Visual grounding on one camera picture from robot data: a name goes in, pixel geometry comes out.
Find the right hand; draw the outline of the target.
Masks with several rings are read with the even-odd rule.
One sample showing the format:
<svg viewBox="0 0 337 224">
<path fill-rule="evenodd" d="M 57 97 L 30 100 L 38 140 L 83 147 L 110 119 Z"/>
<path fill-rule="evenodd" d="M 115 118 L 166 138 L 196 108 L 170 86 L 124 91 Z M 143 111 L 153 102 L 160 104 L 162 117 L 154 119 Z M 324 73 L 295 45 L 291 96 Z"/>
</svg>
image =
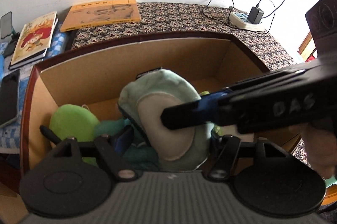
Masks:
<svg viewBox="0 0 337 224">
<path fill-rule="evenodd" d="M 330 131 L 316 129 L 308 124 L 289 127 L 293 134 L 300 134 L 311 167 L 323 178 L 336 174 L 336 137 Z"/>
</svg>

